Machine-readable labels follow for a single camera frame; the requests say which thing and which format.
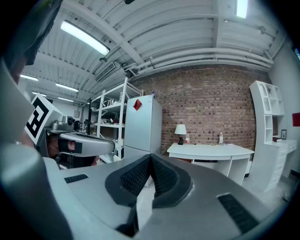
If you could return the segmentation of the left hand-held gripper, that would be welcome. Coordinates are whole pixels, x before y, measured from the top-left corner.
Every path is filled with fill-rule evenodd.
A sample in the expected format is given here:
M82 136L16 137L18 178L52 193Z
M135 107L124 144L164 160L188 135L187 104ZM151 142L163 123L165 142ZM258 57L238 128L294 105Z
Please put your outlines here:
M75 157L105 155L114 151L111 140L81 134L73 131L73 118L63 115L42 94L38 93L31 102L34 111L24 129L24 145L33 147L42 155L48 155L48 136L59 140L59 154ZM67 141L75 142L75 149L68 150Z

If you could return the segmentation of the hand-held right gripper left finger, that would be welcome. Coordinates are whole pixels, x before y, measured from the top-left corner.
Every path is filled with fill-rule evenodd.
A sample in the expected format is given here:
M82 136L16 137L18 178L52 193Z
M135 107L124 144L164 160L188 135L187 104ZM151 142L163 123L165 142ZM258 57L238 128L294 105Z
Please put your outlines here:
M134 239L151 240L149 222L138 225L139 194L150 176L149 155L100 166L60 170L71 193L97 219Z

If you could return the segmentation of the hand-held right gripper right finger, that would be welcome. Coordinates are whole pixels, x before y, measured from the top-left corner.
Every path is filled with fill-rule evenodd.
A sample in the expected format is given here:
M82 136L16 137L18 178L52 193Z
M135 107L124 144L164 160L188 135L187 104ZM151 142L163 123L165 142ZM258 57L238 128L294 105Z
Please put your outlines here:
M188 172L193 186L176 206L152 211L139 240L275 240L287 203L259 194L207 167L164 157Z

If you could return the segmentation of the white desk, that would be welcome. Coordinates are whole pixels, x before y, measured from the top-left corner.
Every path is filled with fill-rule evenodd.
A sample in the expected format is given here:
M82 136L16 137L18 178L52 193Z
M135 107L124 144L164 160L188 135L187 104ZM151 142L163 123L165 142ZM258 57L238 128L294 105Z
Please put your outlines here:
M252 150L231 145L173 143L167 150L170 157L191 160L192 164L216 170L241 185Z

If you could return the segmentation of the person's left hand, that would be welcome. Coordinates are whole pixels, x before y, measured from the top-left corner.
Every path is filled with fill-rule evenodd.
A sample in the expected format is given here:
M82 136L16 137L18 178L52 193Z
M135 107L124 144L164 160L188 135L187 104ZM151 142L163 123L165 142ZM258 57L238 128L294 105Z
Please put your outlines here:
M75 150L75 142L67 141L67 148L69 151ZM59 153L59 140L57 136L50 135L48 136L48 156L50 158L55 158ZM93 161L91 162L91 166L97 165L97 161L99 161L99 156L95 156Z

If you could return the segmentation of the white metal shelf rack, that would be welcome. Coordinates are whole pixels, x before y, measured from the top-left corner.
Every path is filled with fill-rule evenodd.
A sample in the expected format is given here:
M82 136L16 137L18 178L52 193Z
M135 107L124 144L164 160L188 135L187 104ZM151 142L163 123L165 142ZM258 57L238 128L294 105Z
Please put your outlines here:
M97 122L92 124L96 128L95 136L112 140L115 143L115 150L112 153L120 159L123 159L124 152L128 100L143 94L143 90L136 88L128 78L125 78L124 82L110 90L103 90L91 101L98 106L96 110L92 111L97 116Z

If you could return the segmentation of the silver refrigerator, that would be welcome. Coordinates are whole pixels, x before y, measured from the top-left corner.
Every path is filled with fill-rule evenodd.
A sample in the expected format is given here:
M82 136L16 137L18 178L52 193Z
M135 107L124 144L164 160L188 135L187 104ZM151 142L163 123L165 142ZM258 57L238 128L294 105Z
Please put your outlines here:
M142 106L133 108L139 99ZM161 153L162 106L153 97L135 97L127 102L124 135L124 158Z

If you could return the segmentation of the ceiling air vent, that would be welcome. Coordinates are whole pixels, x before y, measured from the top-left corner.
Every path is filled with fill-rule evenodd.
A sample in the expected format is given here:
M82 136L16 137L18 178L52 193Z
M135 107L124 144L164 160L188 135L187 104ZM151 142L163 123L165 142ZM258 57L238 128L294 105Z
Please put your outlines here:
M115 64L114 62L111 62L106 68L104 68L101 72L98 73L95 77L95 81L99 82L102 80L106 75L108 75L112 70L115 69Z

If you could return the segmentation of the white shade table lamp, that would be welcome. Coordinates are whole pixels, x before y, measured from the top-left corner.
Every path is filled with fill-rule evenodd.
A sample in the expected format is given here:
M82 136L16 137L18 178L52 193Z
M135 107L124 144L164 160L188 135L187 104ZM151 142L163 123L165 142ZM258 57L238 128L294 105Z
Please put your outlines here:
M174 133L179 136L178 145L183 145L183 136L187 134L185 124L177 124Z

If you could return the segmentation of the white bookcase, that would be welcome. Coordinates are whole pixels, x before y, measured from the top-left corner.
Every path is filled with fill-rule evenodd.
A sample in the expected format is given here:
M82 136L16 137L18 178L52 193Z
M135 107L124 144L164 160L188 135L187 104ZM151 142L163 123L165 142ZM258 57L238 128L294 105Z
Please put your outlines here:
M261 191L276 187L282 175L286 157L297 149L296 140L273 142L286 129L284 102L278 86L255 81L250 85L256 121L256 142L250 178Z

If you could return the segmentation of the long ceiling light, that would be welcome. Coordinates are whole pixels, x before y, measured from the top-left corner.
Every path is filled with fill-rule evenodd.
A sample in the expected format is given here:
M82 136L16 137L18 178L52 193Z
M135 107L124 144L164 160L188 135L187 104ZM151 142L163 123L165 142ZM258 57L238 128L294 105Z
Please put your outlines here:
M63 21L60 26L60 29L64 32L72 35L73 37L81 40L82 42L89 45L93 49L97 50L99 53L101 53L104 56L106 56L110 51L110 49L107 46L102 44L100 41L95 39L93 36L91 36L90 34L85 32L84 30L69 23L68 21Z

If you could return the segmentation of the person's black shirt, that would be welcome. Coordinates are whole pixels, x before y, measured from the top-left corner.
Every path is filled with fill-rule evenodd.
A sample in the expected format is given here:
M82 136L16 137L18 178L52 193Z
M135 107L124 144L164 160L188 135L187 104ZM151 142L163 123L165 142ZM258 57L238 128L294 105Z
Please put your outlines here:
M51 31L63 0L39 0L16 28L6 47L3 58L12 69L26 57L27 65L33 65L37 52Z

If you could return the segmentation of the rectangular ceiling light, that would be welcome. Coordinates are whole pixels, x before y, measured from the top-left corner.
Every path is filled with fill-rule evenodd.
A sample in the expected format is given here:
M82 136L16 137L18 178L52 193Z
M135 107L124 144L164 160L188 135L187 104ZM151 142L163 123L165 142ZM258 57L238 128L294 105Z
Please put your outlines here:
M240 18L246 18L248 10L248 0L237 0L236 16Z

